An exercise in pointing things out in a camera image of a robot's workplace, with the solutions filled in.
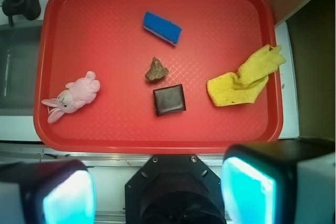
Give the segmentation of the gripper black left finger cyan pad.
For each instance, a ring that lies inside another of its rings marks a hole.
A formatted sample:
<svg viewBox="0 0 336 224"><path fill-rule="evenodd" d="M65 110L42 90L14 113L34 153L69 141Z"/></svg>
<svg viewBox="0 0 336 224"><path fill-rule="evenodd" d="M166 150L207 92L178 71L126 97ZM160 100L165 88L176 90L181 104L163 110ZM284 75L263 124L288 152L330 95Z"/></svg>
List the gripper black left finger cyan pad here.
<svg viewBox="0 0 336 224"><path fill-rule="evenodd" d="M79 160L1 164L1 223L94 223L93 176Z"/></svg>

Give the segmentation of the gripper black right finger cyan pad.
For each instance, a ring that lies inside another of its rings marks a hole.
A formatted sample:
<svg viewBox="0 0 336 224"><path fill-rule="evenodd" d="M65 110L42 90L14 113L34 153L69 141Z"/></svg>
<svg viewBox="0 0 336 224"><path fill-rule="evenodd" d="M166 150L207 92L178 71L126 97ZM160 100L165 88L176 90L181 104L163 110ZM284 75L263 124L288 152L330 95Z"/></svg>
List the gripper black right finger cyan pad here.
<svg viewBox="0 0 336 224"><path fill-rule="evenodd" d="M234 223L335 223L335 143L233 145L224 156L221 191Z"/></svg>

